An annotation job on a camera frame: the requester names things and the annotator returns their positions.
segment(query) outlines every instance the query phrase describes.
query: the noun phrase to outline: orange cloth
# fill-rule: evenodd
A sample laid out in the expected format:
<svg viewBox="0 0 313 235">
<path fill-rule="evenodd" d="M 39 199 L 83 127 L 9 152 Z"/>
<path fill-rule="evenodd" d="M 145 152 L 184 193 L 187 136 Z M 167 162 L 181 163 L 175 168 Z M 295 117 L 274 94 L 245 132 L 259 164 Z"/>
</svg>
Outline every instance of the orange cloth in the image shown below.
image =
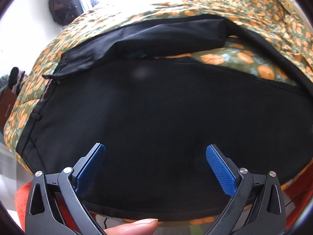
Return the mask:
<svg viewBox="0 0 313 235">
<path fill-rule="evenodd" d="M 313 188 L 313 165 L 310 165 L 308 169 L 285 190 L 285 193 L 290 199 L 295 199 L 295 197 L 299 196 L 299 198 L 293 201 L 295 209 L 287 217 L 287 228 L 297 220 L 311 199 L 311 196 L 313 195 L 313 190 L 310 190 L 311 188 Z"/>
<path fill-rule="evenodd" d="M 27 199 L 30 191 L 32 182 L 29 182 L 25 185 L 23 185 L 21 188 L 18 189 L 15 195 L 15 207 L 16 211 L 18 213 L 18 218 L 21 223 L 21 228 L 23 231 L 25 231 L 25 215 L 26 215 L 26 206 L 27 206 Z M 65 202 L 62 198 L 57 198 L 57 202 L 60 208 L 60 211 L 62 213 L 62 216 L 66 222 L 67 227 L 71 228 L 74 231 L 78 231 L 78 228 L 72 219 L 67 206 L 65 205 Z"/>
</svg>

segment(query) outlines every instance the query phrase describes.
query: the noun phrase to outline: silver bolt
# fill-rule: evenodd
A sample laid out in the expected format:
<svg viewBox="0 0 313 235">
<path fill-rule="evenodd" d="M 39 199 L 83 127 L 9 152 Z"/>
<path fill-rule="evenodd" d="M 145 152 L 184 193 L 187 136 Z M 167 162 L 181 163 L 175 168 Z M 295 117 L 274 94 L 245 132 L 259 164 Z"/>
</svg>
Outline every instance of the silver bolt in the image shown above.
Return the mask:
<svg viewBox="0 0 313 235">
<path fill-rule="evenodd" d="M 39 171 L 37 171 L 36 173 L 35 173 L 35 176 L 36 177 L 40 177 L 42 175 L 42 171 L 41 170 L 39 170 Z"/>
<path fill-rule="evenodd" d="M 270 176 L 271 177 L 276 177 L 276 172 L 275 171 L 270 171 Z"/>
<path fill-rule="evenodd" d="M 248 173 L 248 170 L 246 168 L 240 168 L 240 173 L 242 174 L 247 174 Z"/>
<path fill-rule="evenodd" d="M 64 173 L 70 173 L 72 171 L 72 168 L 71 167 L 66 167 L 63 172 Z"/>
</svg>

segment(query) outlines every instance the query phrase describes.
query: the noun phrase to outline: blue gripper pad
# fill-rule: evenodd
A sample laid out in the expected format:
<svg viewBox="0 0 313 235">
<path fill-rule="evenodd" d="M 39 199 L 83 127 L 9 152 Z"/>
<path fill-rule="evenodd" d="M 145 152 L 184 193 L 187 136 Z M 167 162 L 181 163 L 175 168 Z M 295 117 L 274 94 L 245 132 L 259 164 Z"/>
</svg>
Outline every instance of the blue gripper pad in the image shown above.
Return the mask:
<svg viewBox="0 0 313 235">
<path fill-rule="evenodd" d="M 75 193 L 77 196 L 87 192 L 105 157 L 105 147 L 100 144 L 76 177 Z"/>
<path fill-rule="evenodd" d="M 215 151 L 214 147 L 211 145 L 207 147 L 206 158 L 217 180 L 223 188 L 224 193 L 234 197 L 237 191 L 236 179 L 225 162 Z"/>
</svg>

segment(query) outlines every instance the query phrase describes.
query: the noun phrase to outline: black fabric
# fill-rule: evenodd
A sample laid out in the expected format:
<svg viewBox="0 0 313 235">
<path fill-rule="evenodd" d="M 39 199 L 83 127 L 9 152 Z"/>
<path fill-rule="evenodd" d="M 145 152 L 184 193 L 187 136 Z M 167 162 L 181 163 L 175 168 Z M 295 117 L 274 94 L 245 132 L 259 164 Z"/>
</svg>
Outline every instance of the black fabric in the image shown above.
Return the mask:
<svg viewBox="0 0 313 235">
<path fill-rule="evenodd" d="M 18 68 L 17 67 L 13 67 L 11 72 L 10 72 L 10 76 L 7 82 L 7 88 L 12 90 L 12 88 L 14 87 L 14 85 L 18 82 Z"/>
<path fill-rule="evenodd" d="M 106 160 L 83 200 L 91 211 L 129 219 L 219 214 L 228 198 L 206 162 L 209 144 L 238 167 L 274 170 L 281 183 L 293 178 L 313 156 L 312 86 L 259 35 L 208 19 L 136 24 L 66 52 L 17 152 L 32 171 L 55 173 L 104 144 Z M 221 47 L 233 34 L 306 89 L 192 58 L 150 58 Z"/>
</svg>

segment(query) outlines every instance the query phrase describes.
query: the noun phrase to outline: finger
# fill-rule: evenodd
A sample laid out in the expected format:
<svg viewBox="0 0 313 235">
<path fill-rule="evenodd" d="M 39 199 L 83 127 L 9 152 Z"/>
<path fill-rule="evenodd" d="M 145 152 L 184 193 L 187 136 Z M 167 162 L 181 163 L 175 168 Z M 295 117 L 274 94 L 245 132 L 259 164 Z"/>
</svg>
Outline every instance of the finger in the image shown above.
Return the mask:
<svg viewBox="0 0 313 235">
<path fill-rule="evenodd" d="M 157 229 L 157 219 L 143 219 L 105 229 L 107 235 L 152 235 Z"/>
</svg>

